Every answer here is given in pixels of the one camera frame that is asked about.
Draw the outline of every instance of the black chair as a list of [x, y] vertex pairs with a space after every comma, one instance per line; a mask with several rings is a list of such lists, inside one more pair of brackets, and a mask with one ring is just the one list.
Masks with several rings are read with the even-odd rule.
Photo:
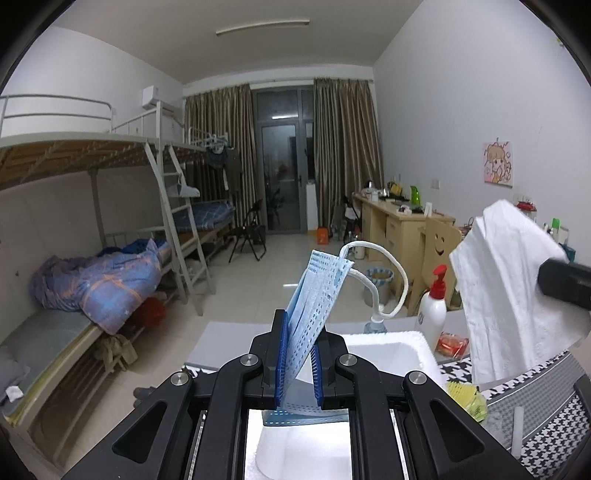
[[353, 207], [353, 203], [351, 202], [351, 200], [349, 200], [349, 197], [347, 197], [346, 195], [343, 195], [343, 203], [345, 204], [345, 207], [352, 208], [353, 212], [355, 213], [355, 216], [357, 217], [355, 220], [345, 218], [347, 225], [345, 227], [345, 233], [343, 234], [344, 245], [345, 243], [347, 243], [347, 235], [349, 233], [353, 234], [355, 232], [356, 227], [358, 227], [361, 231], [361, 219], [359, 218], [359, 215], [357, 215], [357, 210], [355, 210], [355, 208]]
[[[262, 199], [257, 200], [255, 203], [252, 204], [252, 207], [246, 213], [244, 217], [244, 221], [242, 222], [242, 226], [233, 228], [228, 233], [229, 236], [236, 237], [236, 243], [234, 244], [234, 248], [232, 249], [232, 253], [230, 254], [230, 260], [228, 263], [232, 261], [232, 257], [234, 256], [234, 252], [236, 251], [236, 247], [238, 246], [238, 242], [242, 238], [242, 246], [240, 247], [240, 252], [244, 250], [244, 245], [246, 242], [251, 246], [252, 253], [255, 256], [257, 261], [260, 261], [262, 257], [267, 253], [267, 243], [266, 243], [266, 236], [267, 231], [265, 230], [265, 226], [261, 225], [261, 220], [259, 218], [259, 212], [261, 211], [262, 207]], [[255, 252], [255, 245], [262, 245], [265, 251], [262, 253], [260, 257], [257, 257]]]

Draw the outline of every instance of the blue face mask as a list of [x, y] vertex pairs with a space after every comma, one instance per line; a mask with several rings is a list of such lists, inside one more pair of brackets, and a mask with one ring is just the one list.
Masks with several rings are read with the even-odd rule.
[[347, 273], [353, 262], [314, 250], [310, 262], [286, 309], [288, 318], [287, 361], [281, 410], [265, 412], [265, 425], [325, 423], [322, 417], [337, 414], [346, 419], [346, 411], [323, 411], [317, 405], [310, 383], [296, 379], [324, 328]]

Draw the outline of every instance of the clamp jaw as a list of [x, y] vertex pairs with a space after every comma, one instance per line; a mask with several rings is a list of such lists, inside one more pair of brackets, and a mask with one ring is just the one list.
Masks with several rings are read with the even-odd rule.
[[[277, 310], [271, 331], [218, 372], [173, 374], [63, 480], [244, 479], [249, 410], [278, 407], [284, 315]], [[404, 479], [400, 451], [411, 480], [533, 478], [422, 372], [381, 372], [325, 329], [316, 345], [320, 406], [349, 411], [354, 480]]]

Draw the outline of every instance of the poster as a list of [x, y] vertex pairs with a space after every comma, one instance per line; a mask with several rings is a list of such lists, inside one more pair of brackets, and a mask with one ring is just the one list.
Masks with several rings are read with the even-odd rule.
[[513, 186], [514, 160], [511, 142], [499, 142], [483, 145], [484, 181], [497, 185]]

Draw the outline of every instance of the red package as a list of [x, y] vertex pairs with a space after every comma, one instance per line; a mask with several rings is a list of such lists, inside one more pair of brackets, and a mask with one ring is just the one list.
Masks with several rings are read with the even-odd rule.
[[435, 351], [443, 356], [457, 360], [464, 356], [470, 340], [454, 333], [443, 332], [437, 341]]
[[155, 328], [166, 317], [166, 308], [164, 304], [155, 297], [148, 297], [144, 300], [135, 312], [129, 317], [129, 321], [136, 325], [142, 325], [148, 328]]

